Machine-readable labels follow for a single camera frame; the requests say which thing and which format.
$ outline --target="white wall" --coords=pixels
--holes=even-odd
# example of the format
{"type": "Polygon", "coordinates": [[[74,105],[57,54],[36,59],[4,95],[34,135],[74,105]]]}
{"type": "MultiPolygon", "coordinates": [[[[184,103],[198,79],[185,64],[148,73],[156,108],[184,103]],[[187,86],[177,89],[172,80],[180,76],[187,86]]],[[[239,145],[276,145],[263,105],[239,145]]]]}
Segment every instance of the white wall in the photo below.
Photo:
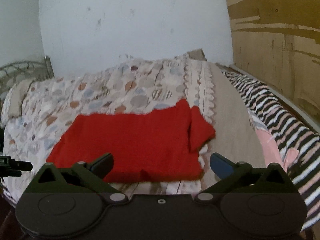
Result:
{"type": "Polygon", "coordinates": [[[125,53],[144,59],[203,48],[232,63],[226,0],[39,0],[44,51],[56,76],[113,67],[125,53]]]}
{"type": "Polygon", "coordinates": [[[39,0],[0,0],[0,66],[43,57],[39,0]]]}

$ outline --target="bed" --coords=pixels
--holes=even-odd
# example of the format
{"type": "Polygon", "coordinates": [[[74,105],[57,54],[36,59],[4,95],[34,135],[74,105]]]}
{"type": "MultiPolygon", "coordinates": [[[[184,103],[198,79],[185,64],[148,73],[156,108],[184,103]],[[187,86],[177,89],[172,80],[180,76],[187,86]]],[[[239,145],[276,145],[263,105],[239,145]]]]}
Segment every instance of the bed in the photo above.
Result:
{"type": "Polygon", "coordinates": [[[186,98],[190,106],[199,106],[204,119],[215,128],[215,139],[199,152],[204,171],[199,180],[112,184],[129,198],[133,194],[196,194],[205,190],[218,181],[209,167],[212,152],[254,167],[265,168],[270,163],[256,133],[263,122],[259,123],[255,113],[248,111],[232,83],[215,64],[205,60],[202,50],[174,59],[132,59],[74,78],[54,78],[48,57],[44,63],[26,64],[3,77],[3,82],[13,77],[12,82],[6,82],[6,94],[2,97],[4,155],[30,161],[34,166],[32,172],[23,172],[21,177],[3,179],[3,196],[12,206],[79,114],[143,114],[174,106],[179,99],[186,98]],[[11,98],[20,101],[20,116],[10,116],[11,98]]]}

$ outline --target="brown painted wall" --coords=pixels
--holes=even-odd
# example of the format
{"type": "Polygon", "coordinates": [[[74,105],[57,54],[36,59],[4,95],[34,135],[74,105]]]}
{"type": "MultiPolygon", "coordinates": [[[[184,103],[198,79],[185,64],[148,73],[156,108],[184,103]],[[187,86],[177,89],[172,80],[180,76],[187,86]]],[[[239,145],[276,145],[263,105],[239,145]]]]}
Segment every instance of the brown painted wall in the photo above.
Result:
{"type": "Polygon", "coordinates": [[[234,63],[320,123],[320,0],[227,0],[234,63]]]}

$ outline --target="red cloth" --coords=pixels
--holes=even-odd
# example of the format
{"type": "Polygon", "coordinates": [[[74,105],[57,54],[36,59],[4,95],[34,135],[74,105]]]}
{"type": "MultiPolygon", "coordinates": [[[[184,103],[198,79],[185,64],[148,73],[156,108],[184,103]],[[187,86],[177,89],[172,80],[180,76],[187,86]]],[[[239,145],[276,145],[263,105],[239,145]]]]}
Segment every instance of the red cloth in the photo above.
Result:
{"type": "Polygon", "coordinates": [[[194,180],[202,172],[198,150],[214,136],[199,108],[190,109],[185,99],[149,114],[78,115],[47,162],[67,168],[111,153],[106,182],[194,180]]]}

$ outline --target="black and white striped fabric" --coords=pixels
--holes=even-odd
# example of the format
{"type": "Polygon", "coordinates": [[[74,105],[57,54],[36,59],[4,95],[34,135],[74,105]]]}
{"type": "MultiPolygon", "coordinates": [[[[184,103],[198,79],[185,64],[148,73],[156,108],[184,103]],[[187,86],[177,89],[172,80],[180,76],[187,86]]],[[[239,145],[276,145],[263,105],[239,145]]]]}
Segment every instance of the black and white striped fabric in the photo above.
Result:
{"type": "Polygon", "coordinates": [[[313,226],[320,219],[319,134],[310,131],[286,111],[266,84],[234,72],[224,74],[237,89],[247,108],[268,127],[282,160],[289,148],[300,152],[289,167],[288,175],[307,205],[308,216],[302,230],[313,226]]]}

